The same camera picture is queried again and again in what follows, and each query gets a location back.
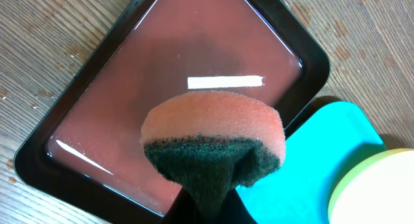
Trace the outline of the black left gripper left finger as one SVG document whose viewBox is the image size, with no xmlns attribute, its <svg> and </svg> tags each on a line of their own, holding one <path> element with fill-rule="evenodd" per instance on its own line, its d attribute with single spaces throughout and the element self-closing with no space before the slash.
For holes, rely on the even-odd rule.
<svg viewBox="0 0 414 224">
<path fill-rule="evenodd" d="M 191 195 L 182 188 L 160 224 L 199 224 L 201 218 Z"/>
</svg>

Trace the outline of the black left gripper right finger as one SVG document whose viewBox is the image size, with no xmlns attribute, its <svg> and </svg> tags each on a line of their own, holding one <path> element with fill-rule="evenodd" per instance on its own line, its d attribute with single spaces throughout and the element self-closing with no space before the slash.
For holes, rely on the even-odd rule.
<svg viewBox="0 0 414 224">
<path fill-rule="evenodd" d="M 230 190 L 222 204 L 219 214 L 220 224 L 257 224 L 248 213 L 235 189 Z"/>
</svg>

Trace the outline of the yellow plate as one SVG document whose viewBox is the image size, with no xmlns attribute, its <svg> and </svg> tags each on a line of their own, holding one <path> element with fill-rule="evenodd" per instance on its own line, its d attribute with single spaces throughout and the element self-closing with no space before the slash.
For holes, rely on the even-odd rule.
<svg viewBox="0 0 414 224">
<path fill-rule="evenodd" d="M 329 200 L 330 224 L 413 224 L 413 150 L 373 155 L 350 170 Z"/>
</svg>

